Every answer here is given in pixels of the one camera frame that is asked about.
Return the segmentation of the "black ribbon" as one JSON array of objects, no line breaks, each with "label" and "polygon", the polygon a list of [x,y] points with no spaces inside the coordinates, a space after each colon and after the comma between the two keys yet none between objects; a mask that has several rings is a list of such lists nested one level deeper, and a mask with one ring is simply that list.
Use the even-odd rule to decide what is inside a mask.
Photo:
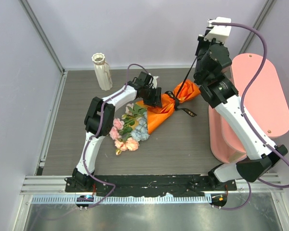
[{"label": "black ribbon", "polygon": [[179,110],[186,112],[191,117],[196,116],[196,114],[193,111],[189,110],[188,108],[179,107],[180,104],[186,101],[189,101],[200,94],[200,91],[195,85],[195,83],[187,79],[196,60],[197,60],[197,57],[195,57],[183,82],[178,84],[173,91],[166,91],[162,95],[161,99],[163,101],[163,108],[160,111],[160,116],[162,119],[164,120],[168,119],[170,116],[172,116],[172,114],[175,111],[179,111]]}]

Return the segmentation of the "orange wrapping paper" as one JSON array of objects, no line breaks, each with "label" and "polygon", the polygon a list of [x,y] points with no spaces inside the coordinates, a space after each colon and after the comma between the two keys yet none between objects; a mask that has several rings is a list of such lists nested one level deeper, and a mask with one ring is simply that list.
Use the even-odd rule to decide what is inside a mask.
[{"label": "orange wrapping paper", "polygon": [[138,101],[136,104],[147,110],[148,134],[151,134],[175,111],[184,111],[189,116],[195,117],[196,114],[193,111],[180,105],[194,99],[199,94],[199,88],[194,82],[188,79],[185,83],[180,83],[173,91],[166,91],[161,95],[161,108],[148,106],[145,105],[143,101]]}]

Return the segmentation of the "artificial flower bunch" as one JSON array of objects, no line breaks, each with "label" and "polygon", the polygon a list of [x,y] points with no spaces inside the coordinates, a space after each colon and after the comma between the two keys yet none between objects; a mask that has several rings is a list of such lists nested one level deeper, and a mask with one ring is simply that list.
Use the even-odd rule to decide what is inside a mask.
[{"label": "artificial flower bunch", "polygon": [[114,118],[109,136],[114,141],[116,155],[138,150],[140,142],[149,138],[147,109],[136,103],[127,104],[125,113]]}]

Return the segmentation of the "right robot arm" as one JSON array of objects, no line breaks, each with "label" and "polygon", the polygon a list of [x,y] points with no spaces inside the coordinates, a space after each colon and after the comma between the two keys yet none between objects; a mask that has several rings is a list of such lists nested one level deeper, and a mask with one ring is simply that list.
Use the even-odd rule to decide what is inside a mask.
[{"label": "right robot arm", "polygon": [[285,145],[276,145],[254,120],[246,119],[248,111],[241,105],[238,90],[224,73],[232,63],[228,49],[215,38],[208,41],[199,35],[197,40],[195,83],[203,99],[230,125],[247,154],[243,160],[210,170],[208,185],[219,190],[230,180],[254,182],[284,158],[288,150]]}]

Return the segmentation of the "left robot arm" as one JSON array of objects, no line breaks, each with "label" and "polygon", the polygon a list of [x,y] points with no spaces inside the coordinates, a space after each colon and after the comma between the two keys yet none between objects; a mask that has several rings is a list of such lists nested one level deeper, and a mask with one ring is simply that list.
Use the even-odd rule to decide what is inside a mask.
[{"label": "left robot arm", "polygon": [[157,86],[158,77],[141,72],[138,77],[128,81],[117,92],[103,97],[94,97],[84,119],[86,140],[77,166],[72,176],[65,178],[66,192],[88,192],[95,180],[95,162],[104,138],[113,127],[115,112],[127,103],[141,98],[149,106],[161,107],[161,88]]}]

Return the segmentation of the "white ribbed vase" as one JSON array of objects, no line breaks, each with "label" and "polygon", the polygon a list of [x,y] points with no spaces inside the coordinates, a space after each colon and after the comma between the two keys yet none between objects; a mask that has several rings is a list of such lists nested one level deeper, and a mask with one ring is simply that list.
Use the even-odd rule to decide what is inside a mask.
[{"label": "white ribbed vase", "polygon": [[92,61],[94,63],[94,71],[100,88],[102,90],[110,90],[113,84],[110,66],[105,60],[105,55],[103,53],[95,53],[92,56]]}]

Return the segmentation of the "pink two-tier shelf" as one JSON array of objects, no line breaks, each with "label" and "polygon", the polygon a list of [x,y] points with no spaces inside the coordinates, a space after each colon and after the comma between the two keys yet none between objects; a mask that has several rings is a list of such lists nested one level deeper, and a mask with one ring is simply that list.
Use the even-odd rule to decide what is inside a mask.
[{"label": "pink two-tier shelf", "polygon": [[[255,75],[262,59],[253,53],[240,54],[233,59],[230,80],[239,94]],[[269,60],[248,89],[244,105],[269,138],[278,138],[289,131],[288,104],[277,71]],[[211,107],[208,114],[210,148],[215,158],[223,163],[244,159],[246,151],[226,120]]]}]

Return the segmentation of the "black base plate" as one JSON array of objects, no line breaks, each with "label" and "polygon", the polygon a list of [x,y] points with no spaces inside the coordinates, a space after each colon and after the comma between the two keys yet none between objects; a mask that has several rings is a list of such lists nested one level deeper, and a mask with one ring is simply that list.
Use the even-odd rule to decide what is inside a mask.
[{"label": "black base plate", "polygon": [[68,193],[96,193],[106,196],[115,184],[111,193],[114,197],[158,197],[167,193],[174,197],[203,196],[208,191],[236,191],[234,180],[213,186],[209,176],[200,174],[179,175],[97,175],[98,180],[90,176],[66,177],[65,191]]}]

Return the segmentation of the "aluminium rail frame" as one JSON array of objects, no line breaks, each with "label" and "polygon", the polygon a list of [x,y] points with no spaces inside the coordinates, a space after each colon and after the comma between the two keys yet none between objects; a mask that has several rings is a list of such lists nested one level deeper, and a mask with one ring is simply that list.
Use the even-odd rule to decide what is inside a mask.
[{"label": "aluminium rail frame", "polygon": [[[27,0],[19,0],[21,6],[23,7],[23,10],[29,17],[31,23],[33,24],[35,30],[37,31],[38,35],[41,37],[42,42],[46,46],[47,51],[50,52],[50,55],[52,58],[54,58],[55,63],[58,64],[59,61],[57,61],[54,56],[53,48],[50,48],[50,43],[46,39],[46,35],[44,32],[42,32],[42,28],[38,22],[37,17],[35,16],[35,13],[33,12],[29,2]],[[77,207],[81,203],[86,204],[94,204],[97,203],[98,200],[102,199],[103,197],[96,196],[93,194],[94,201],[85,201],[84,197],[81,197],[83,195],[89,195],[88,192],[65,192],[65,178],[68,176],[43,176],[42,170],[44,168],[47,152],[49,149],[49,145],[51,142],[51,137],[53,133],[53,128],[55,125],[55,120],[57,117],[57,113],[59,110],[59,104],[63,95],[65,83],[66,83],[66,77],[68,74],[68,71],[65,70],[63,67],[59,65],[60,70],[60,80],[59,84],[56,90],[56,95],[53,103],[53,108],[51,110],[51,115],[48,119],[47,129],[45,138],[43,140],[40,157],[39,157],[39,163],[35,172],[34,176],[26,176],[20,195],[23,195],[22,203],[20,206],[20,209],[18,211],[17,219],[14,225],[14,231],[20,231],[20,230],[34,230],[33,226],[37,222],[37,217],[32,222],[32,226],[29,227],[27,223],[29,223],[29,206],[33,205],[74,205],[75,208],[69,208],[66,214],[61,215],[62,217],[58,218],[39,218],[44,219],[47,221],[58,221],[60,219],[63,219],[64,216],[67,216],[68,214],[72,213],[74,210],[84,210],[88,209],[85,207]],[[260,182],[251,183],[251,186],[256,187],[254,188],[254,193],[260,193],[260,194],[268,194],[270,193],[270,196],[272,200],[274,201],[274,208],[278,215],[278,220],[281,224],[281,227],[283,231],[289,231],[289,205],[286,205],[287,201],[284,198],[283,193],[285,193],[282,189],[278,190],[277,188],[274,189],[274,187],[269,188],[269,186],[260,186]],[[127,196],[127,197],[114,197],[114,196],[108,196],[105,198],[100,205],[106,206],[106,205],[166,205],[166,204],[174,204],[174,205],[184,205],[184,204],[206,204],[208,205],[209,202],[211,202],[209,199],[212,199],[212,195],[222,195],[222,191],[203,191],[203,192],[197,192],[196,196],[180,196],[175,197],[170,193],[166,193],[165,196],[157,196],[157,197],[133,197],[133,196]]]}]

